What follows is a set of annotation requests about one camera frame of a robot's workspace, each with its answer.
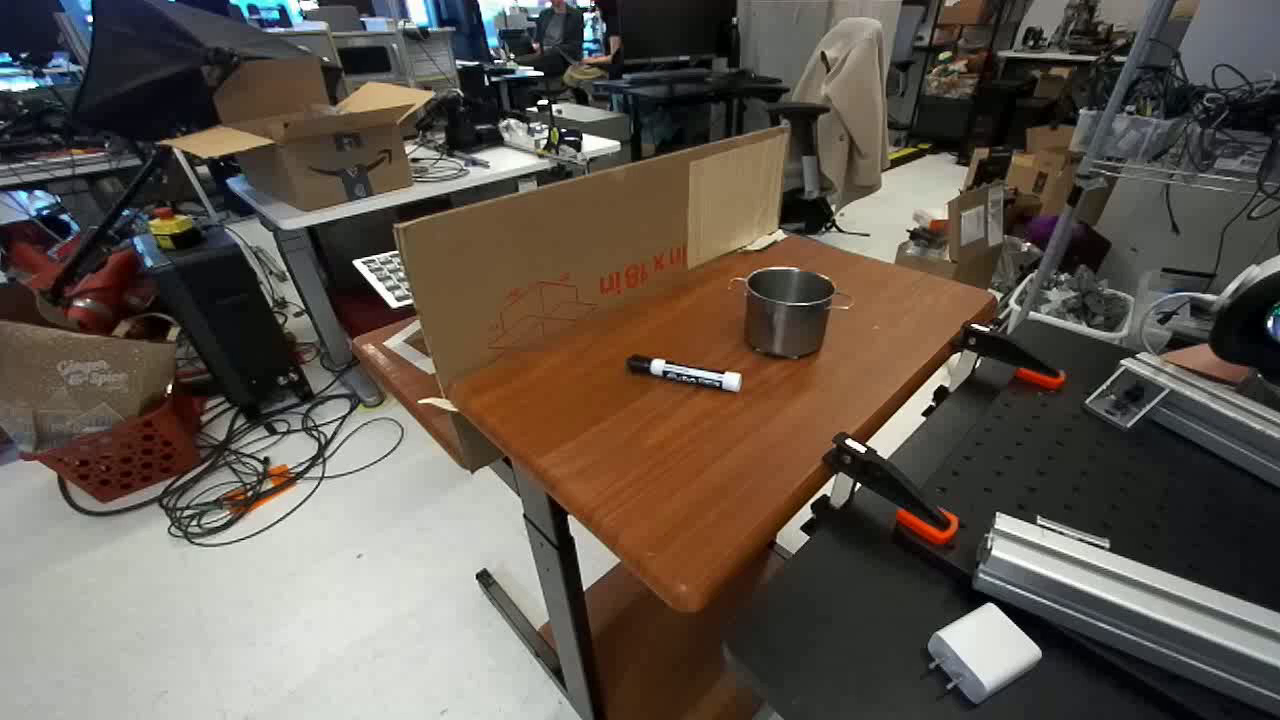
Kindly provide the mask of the black and white marker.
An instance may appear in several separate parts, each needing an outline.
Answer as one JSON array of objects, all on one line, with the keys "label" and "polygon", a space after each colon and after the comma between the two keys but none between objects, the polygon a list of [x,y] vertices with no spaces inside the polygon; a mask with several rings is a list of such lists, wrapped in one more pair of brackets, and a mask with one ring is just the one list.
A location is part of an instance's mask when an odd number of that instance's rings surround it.
[{"label": "black and white marker", "polygon": [[635,377],[710,389],[710,393],[727,393],[727,396],[742,393],[739,373],[692,370],[692,363],[674,363],[674,361],[660,361],[660,355],[628,355],[625,370]]}]

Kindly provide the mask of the small steel pot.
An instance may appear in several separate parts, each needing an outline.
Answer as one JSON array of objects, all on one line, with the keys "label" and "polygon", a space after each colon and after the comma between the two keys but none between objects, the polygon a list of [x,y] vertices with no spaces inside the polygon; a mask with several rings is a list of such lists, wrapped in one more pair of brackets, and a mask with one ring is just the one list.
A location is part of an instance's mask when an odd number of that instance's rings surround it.
[{"label": "small steel pot", "polygon": [[742,345],[755,355],[804,361],[824,348],[826,320],[853,305],[833,277],[767,263],[739,277]]}]

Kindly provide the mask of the wooden table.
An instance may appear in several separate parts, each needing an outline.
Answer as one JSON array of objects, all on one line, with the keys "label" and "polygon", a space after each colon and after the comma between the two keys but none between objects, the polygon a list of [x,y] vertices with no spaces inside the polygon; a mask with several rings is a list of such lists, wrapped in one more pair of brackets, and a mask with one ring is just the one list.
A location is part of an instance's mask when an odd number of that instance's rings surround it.
[{"label": "wooden table", "polygon": [[[853,297],[816,355],[742,345],[739,277],[761,263],[816,267]],[[818,494],[826,442],[885,428],[989,312],[979,288],[778,242],[455,383],[394,363],[378,382],[455,463],[521,495],[547,618],[509,629],[578,720],[736,720],[750,696],[721,661],[725,629]],[[635,377],[628,355],[739,373],[742,393]]]}]

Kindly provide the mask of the near black orange clamp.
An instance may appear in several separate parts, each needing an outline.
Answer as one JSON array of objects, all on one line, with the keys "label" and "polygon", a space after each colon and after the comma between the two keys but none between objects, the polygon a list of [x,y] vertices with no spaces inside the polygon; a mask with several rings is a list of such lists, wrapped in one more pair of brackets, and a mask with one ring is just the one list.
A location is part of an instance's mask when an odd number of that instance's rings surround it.
[{"label": "near black orange clamp", "polygon": [[833,478],[849,478],[853,494],[838,501],[838,510],[853,510],[865,494],[893,504],[893,523],[929,546],[929,550],[950,550],[960,536],[960,517],[939,510],[907,472],[901,472],[888,457],[880,457],[873,443],[837,432],[833,448],[824,451],[824,467]]}]

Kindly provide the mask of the chair with beige jacket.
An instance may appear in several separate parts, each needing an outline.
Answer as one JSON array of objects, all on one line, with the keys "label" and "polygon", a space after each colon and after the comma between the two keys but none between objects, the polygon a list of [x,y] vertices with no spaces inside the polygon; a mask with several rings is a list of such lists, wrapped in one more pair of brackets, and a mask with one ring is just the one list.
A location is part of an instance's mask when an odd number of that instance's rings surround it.
[{"label": "chair with beige jacket", "polygon": [[790,137],[798,184],[784,191],[788,232],[824,232],[837,212],[880,189],[888,167],[888,56],[875,15],[837,21],[796,88],[771,107]]}]

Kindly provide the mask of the black perforated breadboard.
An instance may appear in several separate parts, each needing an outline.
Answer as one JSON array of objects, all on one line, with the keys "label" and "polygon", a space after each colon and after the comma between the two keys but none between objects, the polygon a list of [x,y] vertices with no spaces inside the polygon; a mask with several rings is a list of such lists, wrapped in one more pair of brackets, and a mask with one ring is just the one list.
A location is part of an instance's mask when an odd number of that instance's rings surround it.
[{"label": "black perforated breadboard", "polygon": [[1045,323],[1018,340],[1067,373],[1058,393],[982,370],[893,451],[964,520],[960,546],[930,556],[901,540],[875,495],[824,510],[736,625],[732,669],[778,720],[1268,720],[1045,622],[1024,625],[1045,661],[982,705],[930,664],[929,638],[976,610],[967,563],[1001,512],[1280,606],[1280,494],[1155,423],[1091,415],[1112,345]]}]

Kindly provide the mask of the far black orange clamp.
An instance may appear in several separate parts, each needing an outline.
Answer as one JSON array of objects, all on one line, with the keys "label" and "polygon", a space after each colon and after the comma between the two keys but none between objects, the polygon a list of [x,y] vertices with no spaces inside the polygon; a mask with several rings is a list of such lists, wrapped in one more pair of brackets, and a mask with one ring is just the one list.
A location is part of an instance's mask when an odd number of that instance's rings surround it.
[{"label": "far black orange clamp", "polygon": [[960,348],[1006,363],[1012,382],[1024,389],[1058,393],[1067,383],[1065,370],[1051,370],[1048,361],[1040,361],[1034,352],[1027,352],[1012,338],[1001,338],[989,323],[967,323],[960,333]]}]

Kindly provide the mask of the small brown cardboard boxes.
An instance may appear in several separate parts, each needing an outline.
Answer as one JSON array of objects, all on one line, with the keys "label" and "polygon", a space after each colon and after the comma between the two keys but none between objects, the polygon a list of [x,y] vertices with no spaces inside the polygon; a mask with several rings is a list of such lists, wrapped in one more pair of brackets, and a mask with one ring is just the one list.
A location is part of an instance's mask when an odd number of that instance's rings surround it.
[{"label": "small brown cardboard boxes", "polygon": [[967,163],[967,189],[1001,184],[1005,189],[1005,232],[1027,242],[1031,250],[1048,250],[1055,219],[1065,210],[1075,210],[1075,232],[1058,261],[1065,273],[1086,267],[1094,273],[1112,242],[1099,232],[1099,212],[1109,191],[1075,202],[1075,163],[1073,124],[1034,124],[1024,132],[1018,148],[979,148]]}]

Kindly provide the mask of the open cardboard box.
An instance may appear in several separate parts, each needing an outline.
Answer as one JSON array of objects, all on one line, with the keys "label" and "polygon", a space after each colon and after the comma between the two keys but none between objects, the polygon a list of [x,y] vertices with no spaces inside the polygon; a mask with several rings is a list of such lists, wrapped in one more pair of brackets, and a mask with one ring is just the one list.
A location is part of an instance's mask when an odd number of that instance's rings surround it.
[{"label": "open cardboard box", "polygon": [[365,80],[326,96],[323,65],[248,60],[213,93],[216,124],[170,137],[197,159],[236,159],[244,180],[296,210],[330,210],[410,184],[409,124],[433,93]]}]

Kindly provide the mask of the white power adapter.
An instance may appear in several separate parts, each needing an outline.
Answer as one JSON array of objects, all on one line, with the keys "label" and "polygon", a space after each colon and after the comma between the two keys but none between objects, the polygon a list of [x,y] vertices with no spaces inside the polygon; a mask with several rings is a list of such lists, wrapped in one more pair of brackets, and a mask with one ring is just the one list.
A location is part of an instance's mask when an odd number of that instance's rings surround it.
[{"label": "white power adapter", "polygon": [[967,705],[982,705],[1045,661],[1040,645],[996,606],[936,629],[929,655]]}]

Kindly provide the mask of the yellow emergency stop button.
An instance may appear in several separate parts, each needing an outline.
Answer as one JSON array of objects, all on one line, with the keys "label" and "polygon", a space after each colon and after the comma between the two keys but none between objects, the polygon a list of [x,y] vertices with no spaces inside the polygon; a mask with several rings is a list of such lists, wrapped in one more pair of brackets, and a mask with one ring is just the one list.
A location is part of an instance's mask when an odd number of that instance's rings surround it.
[{"label": "yellow emergency stop button", "polygon": [[146,238],[170,251],[170,250],[197,250],[199,245],[199,230],[186,212],[177,212],[177,210],[156,210],[146,216]]}]

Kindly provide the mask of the red plastic basket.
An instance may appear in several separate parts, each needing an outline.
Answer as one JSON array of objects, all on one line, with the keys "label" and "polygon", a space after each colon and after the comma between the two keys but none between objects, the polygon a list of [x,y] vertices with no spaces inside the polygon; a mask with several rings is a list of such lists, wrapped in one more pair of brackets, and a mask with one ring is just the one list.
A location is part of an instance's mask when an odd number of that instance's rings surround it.
[{"label": "red plastic basket", "polygon": [[167,396],[144,415],[119,421],[106,432],[88,432],[54,448],[41,448],[35,459],[71,487],[106,504],[146,485],[184,478],[199,463],[199,396]]}]

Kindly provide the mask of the black photo umbrella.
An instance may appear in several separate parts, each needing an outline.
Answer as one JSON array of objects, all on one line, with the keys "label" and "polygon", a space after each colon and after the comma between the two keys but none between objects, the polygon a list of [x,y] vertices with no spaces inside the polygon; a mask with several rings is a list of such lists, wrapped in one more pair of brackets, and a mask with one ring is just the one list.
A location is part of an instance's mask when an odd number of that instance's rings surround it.
[{"label": "black photo umbrella", "polygon": [[93,47],[71,121],[124,142],[167,142],[216,121],[213,93],[244,60],[296,47],[184,0],[93,0]]}]

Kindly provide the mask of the far aluminium extrusion rail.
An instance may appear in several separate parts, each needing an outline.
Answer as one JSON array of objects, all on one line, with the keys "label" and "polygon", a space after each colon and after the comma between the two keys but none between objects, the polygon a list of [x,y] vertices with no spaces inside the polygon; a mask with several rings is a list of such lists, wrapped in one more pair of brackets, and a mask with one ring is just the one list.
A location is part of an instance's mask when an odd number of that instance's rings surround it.
[{"label": "far aluminium extrusion rail", "polygon": [[1152,352],[1123,355],[1083,408],[1118,432],[1145,421],[1280,487],[1280,408],[1192,377]]}]

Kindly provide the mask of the near aluminium extrusion rail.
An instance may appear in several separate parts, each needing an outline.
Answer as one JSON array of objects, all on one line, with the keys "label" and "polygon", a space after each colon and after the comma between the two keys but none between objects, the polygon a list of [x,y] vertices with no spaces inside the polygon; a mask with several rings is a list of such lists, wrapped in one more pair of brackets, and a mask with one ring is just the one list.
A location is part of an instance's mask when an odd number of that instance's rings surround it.
[{"label": "near aluminium extrusion rail", "polygon": [[1280,711],[1280,611],[996,512],[971,587],[1199,679],[1257,711]]}]

